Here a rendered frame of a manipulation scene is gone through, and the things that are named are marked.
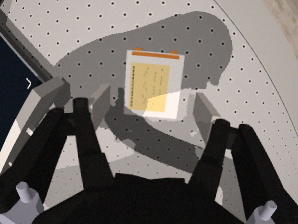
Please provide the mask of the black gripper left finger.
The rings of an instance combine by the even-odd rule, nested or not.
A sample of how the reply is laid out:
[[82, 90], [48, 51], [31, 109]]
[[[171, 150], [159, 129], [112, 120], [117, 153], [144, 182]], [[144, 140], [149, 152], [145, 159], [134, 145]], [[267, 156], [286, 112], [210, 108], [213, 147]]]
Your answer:
[[89, 99], [74, 98], [73, 113], [58, 107], [49, 110], [11, 167], [0, 176], [2, 224], [32, 224], [44, 212], [67, 136], [75, 135], [92, 224], [128, 224], [127, 203], [96, 136], [109, 108], [110, 84], [103, 84]]

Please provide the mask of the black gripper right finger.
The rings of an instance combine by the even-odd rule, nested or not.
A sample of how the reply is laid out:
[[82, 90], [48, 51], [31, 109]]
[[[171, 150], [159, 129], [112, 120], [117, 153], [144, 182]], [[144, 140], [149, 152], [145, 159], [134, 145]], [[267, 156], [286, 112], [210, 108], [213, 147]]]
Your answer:
[[226, 149], [231, 150], [246, 224], [298, 224], [298, 205], [284, 189], [254, 129], [248, 124], [231, 127], [201, 92], [196, 92], [192, 115], [206, 147], [170, 224], [209, 223]]

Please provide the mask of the grey flat base plate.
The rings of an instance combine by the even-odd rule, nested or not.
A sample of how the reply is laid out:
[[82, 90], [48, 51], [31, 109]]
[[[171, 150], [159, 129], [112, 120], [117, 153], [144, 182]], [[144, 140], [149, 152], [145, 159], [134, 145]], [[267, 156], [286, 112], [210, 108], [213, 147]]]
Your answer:
[[[96, 130], [115, 173], [188, 181], [205, 149], [192, 116], [204, 93], [230, 126], [250, 125], [298, 205], [298, 132], [260, 57], [217, 0], [2, 0], [0, 25], [48, 77], [65, 83], [53, 107], [72, 113], [110, 84]], [[176, 119], [124, 114], [127, 50], [185, 55]], [[44, 211], [83, 190], [75, 136], [67, 136]]]

